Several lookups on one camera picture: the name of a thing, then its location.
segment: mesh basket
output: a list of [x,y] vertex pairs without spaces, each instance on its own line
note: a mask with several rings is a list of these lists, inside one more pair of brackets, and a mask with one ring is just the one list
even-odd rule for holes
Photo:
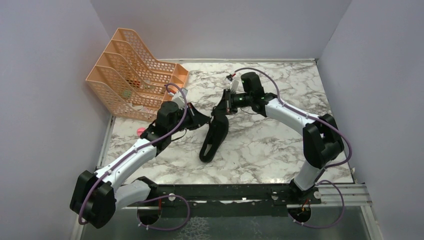
[[189,71],[187,71],[178,63],[157,60],[149,51],[136,31],[132,29],[118,28],[113,35],[112,40],[125,41],[131,45],[133,50],[140,56],[141,60],[145,62],[146,66],[150,70],[158,73],[173,74],[181,81],[186,81],[186,78],[189,75]]
[[114,116],[148,122],[156,119],[162,97],[139,94],[115,69],[96,65],[86,81]]
[[[174,83],[180,88],[183,88],[185,85],[185,81],[180,80],[178,76],[174,74],[152,71],[140,58],[134,48],[126,41],[111,40],[105,49],[105,53],[106,52],[119,54],[121,58],[124,58],[128,62],[129,67],[132,67],[139,77],[146,83],[161,86],[168,83]],[[111,64],[113,64],[113,67],[117,69],[121,63],[112,59]]]
[[[131,41],[115,39],[120,32]],[[183,88],[188,73],[180,64],[156,60],[135,31],[118,28],[86,81],[114,116],[152,122],[162,102],[172,99],[165,84]]]

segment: pink object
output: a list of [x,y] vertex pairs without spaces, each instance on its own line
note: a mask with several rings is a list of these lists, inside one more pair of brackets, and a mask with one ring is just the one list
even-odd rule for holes
[[145,131],[146,129],[144,127],[140,127],[139,129],[137,129],[137,135],[140,137],[141,134]]

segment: gray wall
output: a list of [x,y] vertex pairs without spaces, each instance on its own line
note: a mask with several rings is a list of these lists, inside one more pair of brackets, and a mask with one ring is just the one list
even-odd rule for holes
[[321,56],[351,0],[91,0],[109,36],[134,29],[157,58]]
[[70,237],[108,118],[85,78],[108,40],[88,0],[1,1],[1,239]]
[[387,240],[424,235],[424,1],[353,0],[318,70]]

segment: screw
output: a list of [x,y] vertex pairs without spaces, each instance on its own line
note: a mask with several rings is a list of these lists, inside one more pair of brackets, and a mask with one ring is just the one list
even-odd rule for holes
[[170,196],[170,197],[168,197],[168,199],[172,202],[172,201],[174,201],[174,200],[175,200],[175,197],[174,197],[174,196]]
[[278,196],[277,196],[277,192],[276,191],[273,191],[272,192],[271,198],[272,198],[272,200],[277,200],[278,199]]
[[321,193],[320,193],[319,191],[315,191],[315,192],[313,193],[313,196],[314,196],[316,199],[321,199]]

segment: glass panel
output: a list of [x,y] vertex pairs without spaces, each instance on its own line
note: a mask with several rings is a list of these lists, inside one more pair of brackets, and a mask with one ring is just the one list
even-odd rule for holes
[[[340,207],[314,207],[309,224],[326,225],[340,214]],[[86,225],[82,240],[149,239],[149,240],[367,240],[370,239],[360,207],[347,207],[343,219],[332,228],[309,229],[289,217],[193,217],[175,231],[158,231],[138,227],[136,209],[116,211],[101,229]],[[174,227],[182,218],[161,218],[157,227]]]

